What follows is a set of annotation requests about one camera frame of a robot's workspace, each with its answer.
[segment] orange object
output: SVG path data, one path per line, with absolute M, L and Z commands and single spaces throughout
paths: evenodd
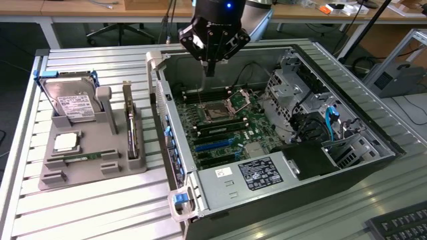
M 330 14 L 330 13 L 332 13 L 332 9 L 329 9 L 326 6 L 322 6 L 322 7 L 320 8 L 320 10 L 321 10 L 324 13 L 326 13 L 326 14 Z

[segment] motherboard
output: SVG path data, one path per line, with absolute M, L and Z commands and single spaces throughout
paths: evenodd
M 185 94 L 177 108 L 199 170 L 266 155 L 284 145 L 249 89 Z

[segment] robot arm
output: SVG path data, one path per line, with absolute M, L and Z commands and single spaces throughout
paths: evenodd
M 179 42 L 202 62 L 207 77 L 215 74 L 217 62 L 252 41 L 242 28 L 245 9 L 246 0 L 198 0 L 191 25 L 179 30 Z

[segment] hard drive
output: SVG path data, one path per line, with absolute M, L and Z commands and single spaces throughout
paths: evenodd
M 95 120 L 95 113 L 103 111 L 102 103 L 97 99 L 99 83 L 95 74 L 90 71 L 45 72 L 38 84 L 53 104 L 57 116 L 67 116 L 73 123 Z

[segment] blue pcie slot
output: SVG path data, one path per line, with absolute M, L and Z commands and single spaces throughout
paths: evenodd
M 195 148 L 195 151 L 197 152 L 202 152 L 202 151 L 211 150 L 211 149 L 219 149 L 219 148 L 223 148 L 223 147 L 229 147 L 233 143 L 234 143 L 234 139 L 231 138 L 231 139 L 229 139 L 226 141 L 221 141 L 221 142 L 217 142 L 217 143 L 211 143 L 211 144 L 207 144 L 207 145 L 198 146 Z

